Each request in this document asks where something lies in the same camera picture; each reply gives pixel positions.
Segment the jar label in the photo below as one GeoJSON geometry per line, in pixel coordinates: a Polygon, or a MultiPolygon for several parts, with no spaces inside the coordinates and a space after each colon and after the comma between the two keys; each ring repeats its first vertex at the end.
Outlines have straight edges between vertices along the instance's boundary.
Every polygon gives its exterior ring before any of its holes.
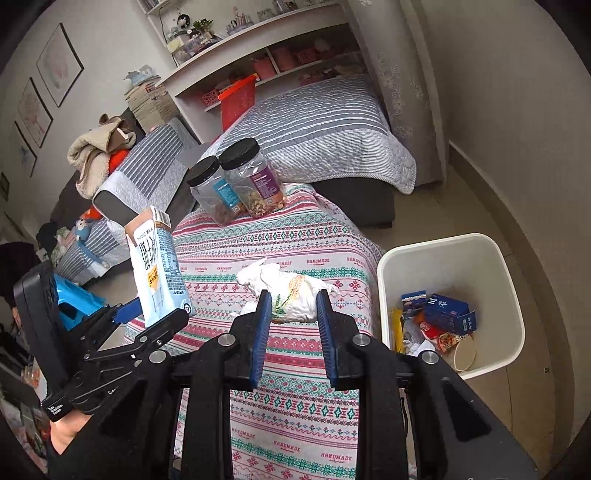
{"type": "Polygon", "coordinates": [[[269,167],[250,176],[251,181],[267,203],[273,203],[273,196],[281,193],[279,185],[269,167]]]}
{"type": "Polygon", "coordinates": [[[238,195],[236,195],[225,179],[221,179],[219,182],[214,183],[213,188],[216,189],[218,195],[234,213],[238,213],[242,209],[242,203],[240,202],[238,195]]]}

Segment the hand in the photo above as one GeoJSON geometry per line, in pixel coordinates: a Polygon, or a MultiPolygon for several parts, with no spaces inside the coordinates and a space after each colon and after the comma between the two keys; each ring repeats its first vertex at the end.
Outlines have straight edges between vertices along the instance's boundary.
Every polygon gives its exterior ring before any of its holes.
{"type": "Polygon", "coordinates": [[[81,431],[92,415],[86,415],[79,410],[72,410],[68,415],[51,423],[50,438],[53,448],[60,455],[66,450],[74,437],[81,431]]]}
{"type": "Polygon", "coordinates": [[[18,314],[18,310],[16,307],[12,308],[12,318],[14,318],[14,321],[17,323],[17,326],[21,328],[21,317],[18,314]]]}

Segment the framed picture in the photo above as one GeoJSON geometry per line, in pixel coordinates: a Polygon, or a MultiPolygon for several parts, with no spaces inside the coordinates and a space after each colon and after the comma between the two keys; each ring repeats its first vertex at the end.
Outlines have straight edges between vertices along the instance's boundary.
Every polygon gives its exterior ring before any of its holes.
{"type": "Polygon", "coordinates": [[[18,113],[21,115],[25,128],[31,134],[37,146],[41,148],[49,126],[53,122],[53,117],[43,100],[41,100],[39,91],[30,77],[18,104],[18,113]]]}
{"type": "Polygon", "coordinates": [[[2,198],[8,201],[8,191],[10,190],[10,182],[4,173],[0,173],[0,194],[2,198]]]}
{"type": "Polygon", "coordinates": [[[12,228],[15,229],[16,233],[18,233],[21,237],[26,238],[25,236],[25,232],[22,231],[21,227],[19,226],[18,223],[16,223],[14,220],[12,220],[8,214],[6,212],[4,212],[4,216],[7,218],[8,223],[11,224],[12,228]]]}
{"type": "Polygon", "coordinates": [[[37,70],[51,98],[60,106],[84,70],[84,65],[76,55],[63,24],[57,26],[43,48],[37,60],[37,70]]]}
{"type": "Polygon", "coordinates": [[[18,123],[14,122],[14,126],[17,129],[17,135],[15,135],[15,138],[17,139],[18,159],[25,172],[27,172],[27,176],[31,177],[31,175],[33,175],[33,169],[35,168],[35,163],[37,162],[37,156],[29,145],[29,142],[27,142],[27,139],[22,134],[18,123]]]}

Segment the blue box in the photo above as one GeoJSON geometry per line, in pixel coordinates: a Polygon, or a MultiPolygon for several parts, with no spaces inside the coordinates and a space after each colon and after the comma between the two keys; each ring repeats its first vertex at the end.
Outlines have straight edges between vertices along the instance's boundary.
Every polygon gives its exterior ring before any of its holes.
{"type": "Polygon", "coordinates": [[[420,312],[427,303],[427,292],[425,290],[414,291],[412,293],[405,293],[401,295],[402,300],[402,315],[405,319],[412,319],[418,312],[420,312]]]}
{"type": "Polygon", "coordinates": [[[467,335],[476,330],[476,312],[465,301],[434,293],[424,308],[425,320],[446,332],[467,335]]]}

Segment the trash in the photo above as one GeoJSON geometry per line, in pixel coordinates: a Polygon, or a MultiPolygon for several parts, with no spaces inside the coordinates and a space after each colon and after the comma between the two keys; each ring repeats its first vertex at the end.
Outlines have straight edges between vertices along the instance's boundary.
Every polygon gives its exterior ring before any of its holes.
{"type": "Polygon", "coordinates": [[[476,330],[476,313],[470,312],[467,303],[438,294],[427,299],[425,290],[403,294],[401,301],[402,310],[392,311],[397,352],[418,356],[425,350],[439,351],[457,372],[472,366],[476,347],[469,333],[476,330]],[[465,334],[458,335],[450,331],[452,329],[465,334]]]}
{"type": "Polygon", "coordinates": [[[476,312],[465,301],[434,293],[424,308],[425,320],[446,332],[466,335],[476,330],[476,312]]]}
{"type": "Polygon", "coordinates": [[[256,295],[255,301],[246,302],[240,315],[256,310],[261,292],[271,294],[274,323],[316,321],[316,295],[320,290],[328,290],[340,295],[339,289],[330,283],[308,275],[281,271],[276,263],[264,265],[267,258],[257,260],[236,274],[236,281],[248,287],[256,295]]]}

